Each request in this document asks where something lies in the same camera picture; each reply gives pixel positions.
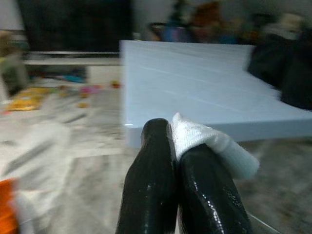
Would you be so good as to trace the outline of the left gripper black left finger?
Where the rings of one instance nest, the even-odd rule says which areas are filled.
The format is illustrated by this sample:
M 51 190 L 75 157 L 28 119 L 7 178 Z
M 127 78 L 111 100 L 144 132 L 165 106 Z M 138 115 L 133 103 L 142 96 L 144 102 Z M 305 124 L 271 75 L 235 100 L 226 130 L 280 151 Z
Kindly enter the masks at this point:
M 176 156 L 169 122 L 147 121 L 122 192 L 115 234 L 174 234 L 178 208 Z

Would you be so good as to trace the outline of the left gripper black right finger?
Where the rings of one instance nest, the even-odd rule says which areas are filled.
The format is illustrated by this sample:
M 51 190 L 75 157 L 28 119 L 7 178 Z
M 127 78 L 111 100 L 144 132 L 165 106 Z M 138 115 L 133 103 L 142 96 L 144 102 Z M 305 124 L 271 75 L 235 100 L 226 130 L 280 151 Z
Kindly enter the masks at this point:
M 182 155 L 178 176 L 180 234 L 253 234 L 230 173 L 207 145 Z

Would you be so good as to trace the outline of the white shirt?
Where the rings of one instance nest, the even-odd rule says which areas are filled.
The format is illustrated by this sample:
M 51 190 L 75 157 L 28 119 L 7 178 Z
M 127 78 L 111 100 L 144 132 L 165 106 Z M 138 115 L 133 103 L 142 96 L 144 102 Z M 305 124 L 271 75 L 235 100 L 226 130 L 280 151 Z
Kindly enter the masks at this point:
M 171 122 L 178 161 L 191 148 L 205 144 L 221 160 L 234 179 L 249 179 L 259 169 L 259 161 L 227 134 L 184 118 L 176 113 Z

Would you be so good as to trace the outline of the black garment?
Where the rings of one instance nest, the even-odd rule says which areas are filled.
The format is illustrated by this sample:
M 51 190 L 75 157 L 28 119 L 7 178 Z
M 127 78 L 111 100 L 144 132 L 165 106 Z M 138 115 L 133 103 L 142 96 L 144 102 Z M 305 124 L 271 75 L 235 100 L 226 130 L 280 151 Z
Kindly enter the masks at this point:
M 283 103 L 312 111 L 312 28 L 295 40 L 266 35 L 252 50 L 247 71 L 279 90 Z

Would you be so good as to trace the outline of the white folding table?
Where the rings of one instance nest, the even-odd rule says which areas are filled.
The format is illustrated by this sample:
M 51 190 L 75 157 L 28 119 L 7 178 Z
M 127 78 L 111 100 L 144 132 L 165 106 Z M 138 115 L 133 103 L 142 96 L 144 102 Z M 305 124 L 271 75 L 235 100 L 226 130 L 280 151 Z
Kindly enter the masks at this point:
M 124 40 L 123 125 L 138 148 L 144 124 L 175 113 L 235 141 L 312 137 L 312 111 L 280 101 L 279 92 L 246 70 L 250 45 Z

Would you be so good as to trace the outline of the orange garment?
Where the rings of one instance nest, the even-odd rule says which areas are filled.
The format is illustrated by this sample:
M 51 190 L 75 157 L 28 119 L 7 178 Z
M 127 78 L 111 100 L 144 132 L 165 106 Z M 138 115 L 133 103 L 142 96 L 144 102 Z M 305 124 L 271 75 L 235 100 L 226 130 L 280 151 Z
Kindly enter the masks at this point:
M 13 185 L 12 179 L 0 181 L 0 234 L 19 234 Z

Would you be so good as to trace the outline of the yellow toy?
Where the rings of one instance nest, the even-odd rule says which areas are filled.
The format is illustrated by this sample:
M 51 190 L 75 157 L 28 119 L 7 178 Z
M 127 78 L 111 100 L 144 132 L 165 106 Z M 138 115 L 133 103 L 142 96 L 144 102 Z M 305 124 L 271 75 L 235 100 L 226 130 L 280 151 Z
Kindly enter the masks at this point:
M 30 87 L 16 94 L 5 107 L 7 111 L 32 111 L 41 107 L 44 99 L 50 94 L 46 87 Z

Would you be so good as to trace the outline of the white television stand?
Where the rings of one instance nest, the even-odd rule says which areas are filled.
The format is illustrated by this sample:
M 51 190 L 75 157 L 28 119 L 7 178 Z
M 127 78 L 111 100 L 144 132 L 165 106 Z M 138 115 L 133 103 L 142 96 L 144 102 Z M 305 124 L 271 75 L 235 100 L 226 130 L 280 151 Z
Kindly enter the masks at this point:
M 33 51 L 23 56 L 26 65 L 120 66 L 118 52 Z

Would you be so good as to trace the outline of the purple backpack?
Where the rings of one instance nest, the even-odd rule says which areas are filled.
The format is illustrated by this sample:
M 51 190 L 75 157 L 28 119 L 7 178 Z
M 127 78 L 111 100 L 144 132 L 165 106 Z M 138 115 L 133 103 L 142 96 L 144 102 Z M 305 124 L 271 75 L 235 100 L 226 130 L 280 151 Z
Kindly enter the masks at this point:
M 152 22 L 147 27 L 157 41 L 183 43 L 195 41 L 191 30 L 184 25 Z

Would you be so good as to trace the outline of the black flat television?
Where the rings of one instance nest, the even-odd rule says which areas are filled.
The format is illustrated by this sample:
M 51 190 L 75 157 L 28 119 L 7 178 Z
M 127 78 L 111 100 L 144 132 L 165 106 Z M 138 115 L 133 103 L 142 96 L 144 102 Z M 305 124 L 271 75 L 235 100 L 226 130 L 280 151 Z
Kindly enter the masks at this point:
M 32 52 L 118 53 L 131 40 L 132 0 L 17 0 Z

